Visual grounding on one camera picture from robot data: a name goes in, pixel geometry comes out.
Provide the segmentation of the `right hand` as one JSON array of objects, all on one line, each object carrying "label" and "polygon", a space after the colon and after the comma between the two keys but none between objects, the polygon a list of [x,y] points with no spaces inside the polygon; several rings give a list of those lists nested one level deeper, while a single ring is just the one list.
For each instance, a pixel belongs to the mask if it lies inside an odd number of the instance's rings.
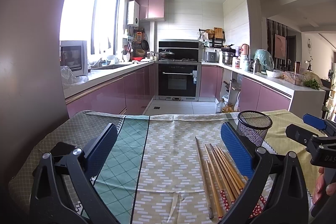
[{"label": "right hand", "polygon": [[336,183],[334,182],[332,184],[326,185],[324,180],[324,171],[325,169],[323,167],[319,167],[318,169],[319,176],[315,182],[315,190],[312,199],[313,204],[315,204],[317,201],[321,199],[323,193],[326,193],[328,196],[335,195]]}]

